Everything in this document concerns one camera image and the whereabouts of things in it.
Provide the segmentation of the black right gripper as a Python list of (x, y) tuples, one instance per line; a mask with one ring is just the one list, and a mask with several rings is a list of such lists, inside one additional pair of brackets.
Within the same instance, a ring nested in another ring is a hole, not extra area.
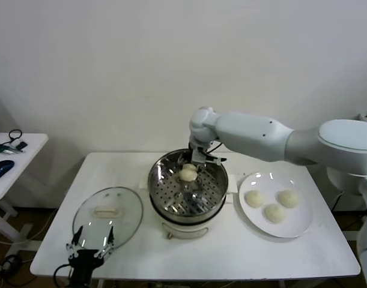
[(193, 146), (191, 149), (191, 162), (196, 167), (196, 172), (200, 173), (202, 171), (202, 165), (205, 164), (207, 158), (207, 147)]

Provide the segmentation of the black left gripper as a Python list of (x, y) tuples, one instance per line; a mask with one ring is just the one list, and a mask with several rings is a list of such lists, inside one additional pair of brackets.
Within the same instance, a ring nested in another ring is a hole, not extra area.
[(68, 286), (74, 288), (89, 287), (94, 270), (103, 266), (104, 259), (107, 259), (115, 248), (114, 227), (112, 226), (101, 250), (77, 251), (82, 231), (83, 227), (80, 226), (77, 232), (73, 234), (71, 243), (66, 244), (68, 262), (73, 268)]

